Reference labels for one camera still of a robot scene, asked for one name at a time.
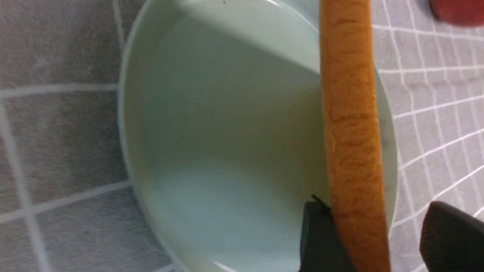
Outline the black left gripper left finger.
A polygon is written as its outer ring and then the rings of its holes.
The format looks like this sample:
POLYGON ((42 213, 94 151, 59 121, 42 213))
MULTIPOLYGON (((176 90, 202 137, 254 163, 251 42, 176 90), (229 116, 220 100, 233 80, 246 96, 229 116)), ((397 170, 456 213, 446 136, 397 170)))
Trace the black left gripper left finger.
POLYGON ((316 195, 304 205, 299 246, 301 272, 355 272, 331 208, 316 195))

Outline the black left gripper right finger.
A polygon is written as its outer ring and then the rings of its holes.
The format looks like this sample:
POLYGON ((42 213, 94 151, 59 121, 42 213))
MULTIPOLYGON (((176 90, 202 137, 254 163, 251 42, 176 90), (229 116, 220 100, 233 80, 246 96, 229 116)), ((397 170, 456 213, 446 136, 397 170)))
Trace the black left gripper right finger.
POLYGON ((482 272, 483 221, 441 201, 430 203, 419 245, 429 272, 482 272))

